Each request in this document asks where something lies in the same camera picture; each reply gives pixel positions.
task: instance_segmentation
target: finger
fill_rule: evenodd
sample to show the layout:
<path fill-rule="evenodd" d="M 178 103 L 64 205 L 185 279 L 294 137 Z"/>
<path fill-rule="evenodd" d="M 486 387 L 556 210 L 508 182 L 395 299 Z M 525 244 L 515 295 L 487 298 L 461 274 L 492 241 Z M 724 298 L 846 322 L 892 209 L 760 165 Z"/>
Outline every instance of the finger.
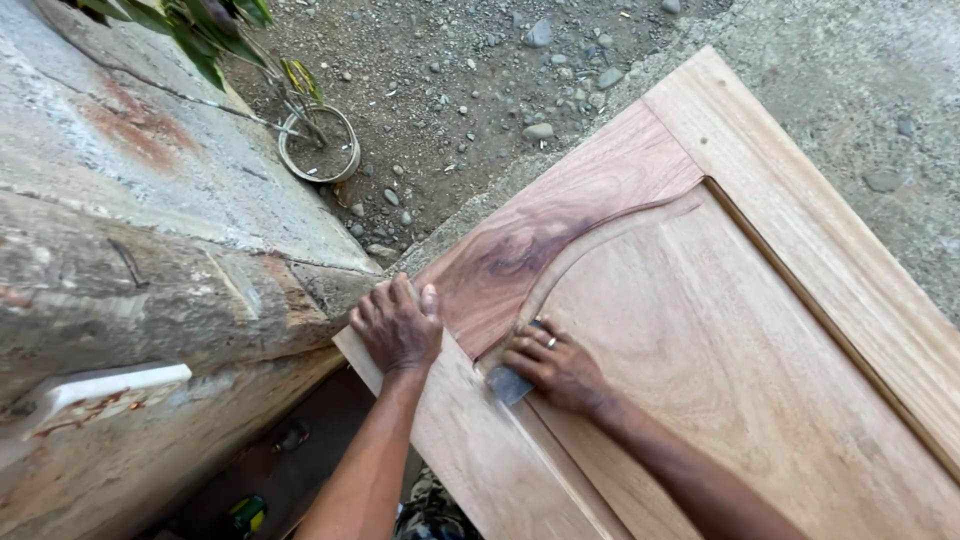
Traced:
<path fill-rule="evenodd" d="M 539 329 L 534 326 L 525 326 L 517 332 L 517 335 L 524 335 L 526 337 L 532 337 L 537 340 L 542 346 L 547 349 L 551 349 L 547 344 L 550 343 L 550 340 L 554 338 L 550 332 L 546 330 Z"/>
<path fill-rule="evenodd" d="M 437 293 L 437 287 L 433 283 L 428 283 L 420 294 L 420 301 L 423 304 L 423 314 L 432 322 L 440 322 L 440 294 Z"/>
<path fill-rule="evenodd" d="M 367 322 L 363 320 L 359 307 L 350 310 L 350 327 L 357 333 L 367 332 Z"/>
<path fill-rule="evenodd" d="M 550 361 L 553 353 L 545 345 L 526 335 L 519 335 L 511 339 L 507 349 L 523 353 L 538 362 Z"/>
<path fill-rule="evenodd" d="M 543 386 L 543 382 L 546 380 L 546 366 L 517 351 L 505 352 L 503 354 L 503 364 L 535 386 Z"/>
<path fill-rule="evenodd" d="M 377 283 L 370 293 L 373 305 L 380 311 L 390 307 L 390 282 Z"/>
<path fill-rule="evenodd" d="M 410 296 L 410 282 L 403 272 L 394 276 L 394 280 L 390 282 L 390 294 L 399 306 L 414 303 L 413 297 Z"/>
<path fill-rule="evenodd" d="M 373 300 L 369 294 L 360 299 L 360 303 L 357 304 L 356 309 L 359 311 L 360 317 L 363 318 L 364 322 L 368 324 L 376 315 L 376 307 L 373 306 Z"/>
<path fill-rule="evenodd" d="M 549 315 L 543 315 L 540 318 L 540 324 L 554 337 L 563 341 L 563 343 L 576 343 L 577 340 L 573 339 L 573 336 L 570 335 L 570 332 L 560 328 L 560 325 L 557 324 L 557 321 L 554 321 Z"/>

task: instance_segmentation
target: wood grain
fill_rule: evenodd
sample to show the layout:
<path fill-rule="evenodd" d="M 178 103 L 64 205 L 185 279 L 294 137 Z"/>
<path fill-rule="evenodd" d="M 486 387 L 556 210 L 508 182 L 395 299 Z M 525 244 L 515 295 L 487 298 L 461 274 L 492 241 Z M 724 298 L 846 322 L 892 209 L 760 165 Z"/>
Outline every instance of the wood grain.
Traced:
<path fill-rule="evenodd" d="M 416 276 L 437 285 L 444 321 L 471 359 L 499 341 L 540 271 L 572 240 L 669 202 L 703 174 L 636 102 Z"/>
<path fill-rule="evenodd" d="M 795 293 L 960 482 L 960 332 L 712 49 L 643 101 Z"/>
<path fill-rule="evenodd" d="M 950 477 L 708 189 L 686 198 L 699 204 L 653 227 L 625 216 L 626 233 L 577 244 L 586 252 L 542 311 L 612 384 L 811 538 L 952 537 L 960 490 Z M 697 537 L 610 439 L 532 405 L 636 538 Z"/>
<path fill-rule="evenodd" d="M 347 328 L 333 341 L 379 394 L 383 375 L 356 332 Z M 559 446 L 546 450 L 544 434 L 549 433 L 542 426 L 535 428 L 541 430 L 539 442 L 490 394 L 445 331 L 443 351 L 420 398 L 411 442 L 480 533 L 497 539 L 629 540 L 602 500 L 586 499 L 586 481 L 565 451 Z M 564 458 L 566 464 L 559 460 Z"/>

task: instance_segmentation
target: hand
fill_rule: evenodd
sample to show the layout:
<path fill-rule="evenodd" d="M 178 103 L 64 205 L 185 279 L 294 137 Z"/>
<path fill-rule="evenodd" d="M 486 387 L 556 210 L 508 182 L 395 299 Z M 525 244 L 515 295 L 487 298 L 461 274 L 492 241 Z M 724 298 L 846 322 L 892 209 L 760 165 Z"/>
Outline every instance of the hand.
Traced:
<path fill-rule="evenodd" d="M 440 354 L 444 323 L 433 285 L 421 292 L 422 308 L 410 295 L 406 274 L 381 282 L 350 312 L 350 326 L 360 334 L 384 378 L 397 374 L 426 377 Z"/>
<path fill-rule="evenodd" d="M 503 362 L 532 382 L 547 401 L 573 412 L 591 414 L 611 395 L 596 360 L 548 317 L 544 330 L 524 327 L 507 345 Z M 547 348 L 552 338 L 553 348 Z"/>

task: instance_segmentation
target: dirt ground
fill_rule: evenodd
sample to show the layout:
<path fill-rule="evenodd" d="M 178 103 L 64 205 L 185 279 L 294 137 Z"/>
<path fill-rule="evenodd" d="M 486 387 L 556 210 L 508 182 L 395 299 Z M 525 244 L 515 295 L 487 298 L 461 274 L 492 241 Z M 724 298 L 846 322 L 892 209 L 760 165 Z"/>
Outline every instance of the dirt ground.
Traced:
<path fill-rule="evenodd" d="M 363 158 L 341 193 L 347 207 L 329 187 L 319 190 L 387 266 L 512 160 L 576 146 L 605 106 L 598 87 L 605 71 L 627 73 L 662 46 L 662 30 L 677 18 L 712 17 L 730 2 L 684 1 L 674 14 L 660 1 L 271 0 L 276 25 L 256 38 L 275 56 L 308 66 L 325 101 L 350 119 Z M 549 43 L 525 44 L 542 18 Z M 281 120 L 257 73 L 240 62 L 227 73 L 254 110 Z M 522 136 L 541 122 L 555 134 L 542 148 Z"/>

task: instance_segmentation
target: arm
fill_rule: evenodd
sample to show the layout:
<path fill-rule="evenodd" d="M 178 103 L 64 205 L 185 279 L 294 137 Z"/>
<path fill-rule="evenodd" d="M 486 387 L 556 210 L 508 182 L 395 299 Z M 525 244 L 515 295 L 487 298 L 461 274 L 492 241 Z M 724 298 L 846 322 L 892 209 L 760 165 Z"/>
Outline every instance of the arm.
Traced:
<path fill-rule="evenodd" d="M 422 311 L 409 286 L 399 274 L 350 313 L 350 326 L 383 371 L 383 388 L 303 518 L 297 540 L 390 538 L 414 412 L 444 331 L 433 285 L 423 289 Z"/>
<path fill-rule="evenodd" d="M 535 384 L 549 402 L 585 415 L 660 483 L 690 523 L 709 540 L 805 536 L 756 492 L 701 453 L 603 378 L 596 361 L 549 319 L 545 330 L 523 329 L 504 362 Z M 556 337 L 552 349 L 546 344 Z"/>

